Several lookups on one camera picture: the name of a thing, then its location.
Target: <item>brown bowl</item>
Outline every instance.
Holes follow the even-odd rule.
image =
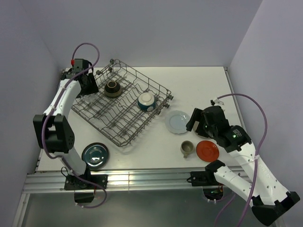
[[[107,97],[110,98],[118,97],[119,95],[121,95],[121,93],[122,93],[121,85],[114,80],[111,80],[104,86],[104,94]]]

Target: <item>metal frame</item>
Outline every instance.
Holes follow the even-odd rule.
[[[95,75],[95,80],[100,91],[76,99],[71,109],[118,147],[130,144],[173,99],[167,88],[118,59],[111,59],[110,64]],[[103,92],[110,81],[120,84],[120,96],[107,97]],[[150,112],[137,106],[138,97],[144,92],[153,94],[156,100]]]
[[[227,68],[225,74],[233,91]],[[239,110],[237,99],[234,97],[236,109],[242,127],[245,129],[244,121]],[[247,174],[240,166],[230,168],[236,174],[249,181]],[[124,170],[124,171],[102,171],[99,174],[108,174],[107,191],[143,191],[143,190],[172,190],[172,189],[193,189],[186,179],[191,171],[203,171],[204,168],[180,168],[180,169],[159,169],[159,170]],[[28,175],[24,184],[19,206],[13,222],[13,227],[20,227],[27,208],[29,196],[32,193],[74,193],[74,191],[64,191],[65,177],[60,172],[44,172]],[[286,227],[283,218],[279,218],[272,227]]]

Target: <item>gray wall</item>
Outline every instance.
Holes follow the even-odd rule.
[[[54,95],[59,71],[17,0],[0,6],[0,226],[11,226],[39,149],[32,119]]]
[[[62,67],[81,42],[100,48],[103,66],[228,66],[261,1],[20,0]]]
[[[230,66],[234,90],[256,98],[269,129],[261,156],[289,190],[303,197],[303,1],[264,0]],[[238,98],[248,132],[257,143],[262,116],[250,101]],[[285,215],[302,226],[303,203]]]

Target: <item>white and blue bowl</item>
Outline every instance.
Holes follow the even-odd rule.
[[[152,111],[156,108],[155,96],[149,92],[144,92],[138,97],[138,106],[143,111]]]

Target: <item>small gray cup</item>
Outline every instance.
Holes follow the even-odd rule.
[[[188,140],[184,141],[181,144],[181,152],[183,154],[183,158],[187,158],[189,154],[194,152],[194,144]]]

